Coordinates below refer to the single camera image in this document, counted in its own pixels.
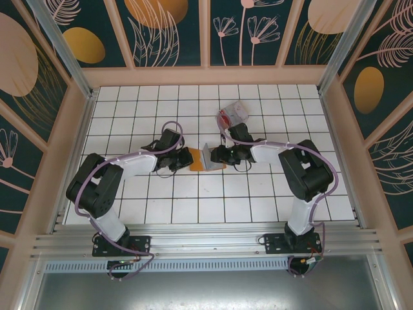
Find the purple cable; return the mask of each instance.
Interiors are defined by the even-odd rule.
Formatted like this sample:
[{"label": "purple cable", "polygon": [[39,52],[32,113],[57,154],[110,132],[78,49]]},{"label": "purple cable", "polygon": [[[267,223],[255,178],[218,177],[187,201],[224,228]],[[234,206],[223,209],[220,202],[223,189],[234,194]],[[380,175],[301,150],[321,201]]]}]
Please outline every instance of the purple cable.
[{"label": "purple cable", "polygon": [[163,124],[162,129],[161,129],[161,132],[163,132],[164,129],[165,129],[165,127],[166,127],[168,124],[171,124],[171,123],[176,124],[176,125],[179,127],[179,139],[178,139],[178,141],[177,141],[173,146],[171,146],[170,148],[168,148],[168,149],[166,149],[166,150],[160,150],[160,151],[156,151],[156,152],[150,152],[150,151],[142,151],[142,152],[139,152],[139,151],[138,151],[138,152],[134,152],[134,153],[130,153],[130,154],[125,154],[125,155],[122,155],[122,156],[119,156],[119,157],[116,157],[116,158],[111,158],[110,160],[106,160],[106,161],[104,161],[103,163],[101,163],[100,165],[98,165],[98,166],[88,175],[88,177],[86,178],[86,180],[83,182],[82,186],[80,187],[79,192],[77,193],[76,200],[75,200],[75,213],[76,213],[77,215],[79,215],[79,216],[87,217],[87,218],[89,219],[90,223],[92,224],[92,226],[95,227],[95,229],[98,231],[98,233],[99,233],[103,238],[105,238],[110,244],[112,244],[114,247],[117,247],[118,249],[120,249],[120,250],[122,250],[122,251],[131,253],[131,254],[140,255],[140,256],[151,256],[151,258],[149,259],[149,261],[147,261],[146,263],[144,263],[144,264],[142,265],[142,267],[140,267],[137,271],[134,271],[133,273],[129,273],[129,274],[127,274],[126,276],[124,276],[123,278],[114,278],[114,277],[112,276],[112,271],[113,271],[114,268],[116,268],[116,267],[118,267],[118,266],[120,266],[120,265],[124,265],[124,264],[119,263],[119,264],[116,264],[116,265],[112,266],[112,268],[110,268],[110,270],[109,270],[109,275],[111,276],[111,279],[112,279],[112,280],[115,280],[115,279],[118,280],[118,281],[121,281],[122,279],[127,280],[127,279],[129,279],[129,278],[137,275],[142,269],[144,269],[144,268],[154,259],[155,256],[154,256],[152,253],[141,252],[141,251],[134,251],[134,250],[131,250],[131,249],[127,249],[126,247],[122,247],[122,246],[120,246],[119,244],[117,244],[116,242],[114,242],[113,240],[111,240],[111,239],[110,239],[107,235],[105,235],[105,234],[103,233],[103,231],[101,231],[100,228],[96,225],[93,217],[91,217],[89,214],[81,213],[81,212],[79,211],[79,201],[80,201],[80,197],[82,196],[83,191],[85,190],[87,184],[88,184],[88,183],[90,182],[90,180],[93,178],[93,176],[95,175],[95,173],[96,173],[97,171],[99,171],[100,168],[104,167],[105,165],[108,165],[109,163],[113,163],[113,162],[119,161],[119,160],[125,160],[125,159],[128,159],[128,158],[134,157],[135,155],[140,155],[140,154],[159,155],[159,154],[164,154],[164,153],[167,153],[167,152],[169,152],[169,151],[171,151],[171,150],[174,150],[174,149],[181,143],[181,141],[182,141],[182,138],[183,138],[183,129],[182,129],[182,126],[181,126],[178,122],[176,122],[176,121],[167,121],[165,124]]},{"label": "purple cable", "polygon": [[[335,170],[335,168],[333,167],[333,165],[324,156],[320,155],[319,153],[317,153],[316,151],[314,151],[312,149],[309,149],[308,147],[303,147],[301,145],[297,145],[297,144],[293,144],[293,143],[289,143],[289,142],[287,142],[287,143],[271,142],[271,141],[267,142],[266,140],[265,141],[260,141],[260,142],[243,142],[243,141],[238,141],[238,140],[232,139],[229,135],[226,134],[224,128],[222,127],[221,124],[224,124],[224,123],[225,122],[222,118],[222,115],[218,114],[217,115],[217,124],[218,124],[219,131],[221,131],[222,135],[224,135],[224,137],[226,139],[234,142],[235,144],[251,145],[251,146],[254,146],[254,145],[273,145],[273,146],[276,146],[276,147],[296,148],[296,149],[304,150],[304,151],[309,152],[309,153],[313,154],[314,156],[318,157],[322,161],[324,161],[327,164],[327,166],[330,168],[330,170],[332,171],[333,176],[334,176],[334,185],[328,192],[325,192],[324,194],[318,196],[318,198],[315,200],[314,204],[312,205],[312,208],[311,208],[311,211],[310,211],[310,218],[309,218],[311,226],[313,226],[313,227],[322,226],[322,229],[323,229],[323,241],[322,241],[323,245],[322,245],[322,250],[321,250],[320,255],[323,256],[324,248],[325,248],[325,223],[320,222],[318,224],[314,224],[313,219],[314,219],[314,213],[317,209],[318,203],[321,200],[323,200],[324,198],[326,198],[328,195],[331,195],[338,187],[338,173]],[[297,273],[295,270],[290,268],[290,264],[291,264],[291,261],[292,261],[293,258],[294,258],[294,256],[291,256],[288,259],[288,273],[290,273],[291,275],[293,275],[293,272]]]}]

